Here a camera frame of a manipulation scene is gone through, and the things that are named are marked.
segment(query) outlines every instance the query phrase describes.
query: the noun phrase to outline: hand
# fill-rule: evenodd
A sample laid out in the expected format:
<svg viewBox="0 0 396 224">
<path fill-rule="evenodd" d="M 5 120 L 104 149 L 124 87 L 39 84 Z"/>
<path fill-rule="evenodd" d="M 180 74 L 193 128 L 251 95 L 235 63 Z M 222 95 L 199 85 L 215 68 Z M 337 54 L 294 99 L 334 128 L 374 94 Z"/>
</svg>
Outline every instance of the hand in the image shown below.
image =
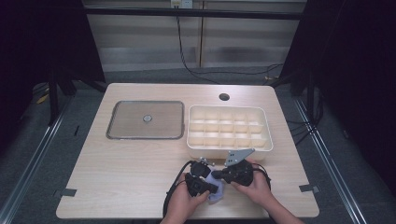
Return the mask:
<svg viewBox="0 0 396 224">
<path fill-rule="evenodd" d="M 187 184 L 184 181 L 185 175 L 182 174 L 178 180 L 178 185 L 172 194 L 171 200 L 168 204 L 168 210 L 165 218 L 161 222 L 165 223 L 184 223 L 195 211 L 201 203 L 204 203 L 209 196 L 209 190 L 203 194 L 191 197 L 187 189 Z"/>
<path fill-rule="evenodd" d="M 260 167 L 254 163 L 254 160 L 247 159 L 248 162 L 253 163 L 253 168 L 260 169 Z M 264 203 L 272 199 L 273 194 L 267 184 L 265 176 L 258 171 L 253 172 L 253 182 L 248 186 L 239 185 L 235 182 L 231 182 L 231 185 L 238 191 L 246 194 L 251 201 L 264 206 Z"/>
<path fill-rule="evenodd" d="M 256 163 L 254 160 L 247 160 L 250 163 Z M 239 185 L 231 182 L 234 188 L 246 194 L 251 201 L 259 204 L 278 224 L 301 224 L 299 218 L 295 217 L 288 209 L 286 209 L 272 194 L 265 176 L 258 171 L 253 172 L 253 182 L 248 186 Z"/>
</svg>

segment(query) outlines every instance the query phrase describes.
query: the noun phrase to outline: human hand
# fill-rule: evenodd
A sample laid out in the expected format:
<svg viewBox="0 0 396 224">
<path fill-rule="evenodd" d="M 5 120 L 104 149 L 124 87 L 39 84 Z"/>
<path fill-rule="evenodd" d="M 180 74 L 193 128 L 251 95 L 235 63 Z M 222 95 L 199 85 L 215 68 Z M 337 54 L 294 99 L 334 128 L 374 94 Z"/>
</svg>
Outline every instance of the human hand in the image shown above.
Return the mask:
<svg viewBox="0 0 396 224">
<path fill-rule="evenodd" d="M 209 190 L 196 197 L 191 197 L 185 182 L 185 175 L 182 174 L 178 180 L 178 185 L 172 194 L 171 200 L 168 204 L 168 209 L 165 218 L 161 222 L 166 223 L 184 223 L 195 211 L 201 203 L 204 203 L 209 196 Z"/>
<path fill-rule="evenodd" d="M 247 161 L 252 163 L 253 168 L 260 169 L 258 165 L 254 164 L 256 163 L 254 160 L 247 159 Z M 261 206 L 265 206 L 265 203 L 271 201 L 274 197 L 265 176 L 258 171 L 253 172 L 253 182 L 249 186 L 243 186 L 235 182 L 231 182 L 231 185 L 246 194 L 251 201 Z"/>
</svg>

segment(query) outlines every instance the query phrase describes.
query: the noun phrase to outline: square tray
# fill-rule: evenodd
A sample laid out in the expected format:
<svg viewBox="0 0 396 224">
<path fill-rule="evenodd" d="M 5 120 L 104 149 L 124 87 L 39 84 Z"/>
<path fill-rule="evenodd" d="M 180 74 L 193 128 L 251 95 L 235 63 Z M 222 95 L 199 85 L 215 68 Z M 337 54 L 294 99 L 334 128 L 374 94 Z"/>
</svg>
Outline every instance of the square tray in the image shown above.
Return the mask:
<svg viewBox="0 0 396 224">
<path fill-rule="evenodd" d="M 250 158 L 264 159 L 273 142 L 259 107 L 193 105 L 187 145 L 194 158 L 226 159 L 229 150 L 255 148 Z"/>
<path fill-rule="evenodd" d="M 184 133 L 180 101 L 119 101 L 106 136 L 110 139 L 178 139 Z"/>
</svg>

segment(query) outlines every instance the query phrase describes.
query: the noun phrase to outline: table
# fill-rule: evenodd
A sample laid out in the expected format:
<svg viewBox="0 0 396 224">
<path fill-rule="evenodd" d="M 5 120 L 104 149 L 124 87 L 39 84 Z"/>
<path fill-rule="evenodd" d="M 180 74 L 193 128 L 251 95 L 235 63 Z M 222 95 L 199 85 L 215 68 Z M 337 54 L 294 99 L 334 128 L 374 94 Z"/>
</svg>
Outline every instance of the table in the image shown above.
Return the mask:
<svg viewBox="0 0 396 224">
<path fill-rule="evenodd" d="M 227 93 L 230 100 L 219 95 Z M 272 178 L 272 192 L 297 217 L 315 217 L 318 205 L 312 191 L 301 192 L 308 180 L 273 88 L 267 86 L 120 84 L 108 86 L 67 189 L 59 218 L 162 218 L 163 200 L 180 168 L 191 157 L 187 128 L 178 140 L 111 140 L 106 129 L 118 101 L 181 101 L 184 123 L 192 105 L 255 106 L 268 119 L 274 148 L 260 161 Z M 219 169 L 224 161 L 215 161 Z M 198 207 L 191 218 L 268 217 L 248 197 L 226 185 L 224 198 Z"/>
</svg>

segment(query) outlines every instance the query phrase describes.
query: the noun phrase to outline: round hole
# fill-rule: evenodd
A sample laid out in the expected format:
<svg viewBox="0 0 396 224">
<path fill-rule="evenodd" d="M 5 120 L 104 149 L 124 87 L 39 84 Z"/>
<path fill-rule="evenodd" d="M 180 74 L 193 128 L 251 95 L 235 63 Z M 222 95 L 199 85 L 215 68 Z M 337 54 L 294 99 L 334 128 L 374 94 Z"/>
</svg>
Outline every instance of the round hole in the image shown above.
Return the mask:
<svg viewBox="0 0 396 224">
<path fill-rule="evenodd" d="M 151 115 L 146 115 L 145 117 L 143 117 L 143 121 L 145 121 L 145 122 L 150 122 L 151 120 L 152 120 Z"/>
<path fill-rule="evenodd" d="M 228 101 L 228 100 L 230 100 L 230 95 L 227 94 L 227 93 L 222 93 L 222 94 L 219 95 L 219 98 L 222 101 Z"/>
</svg>

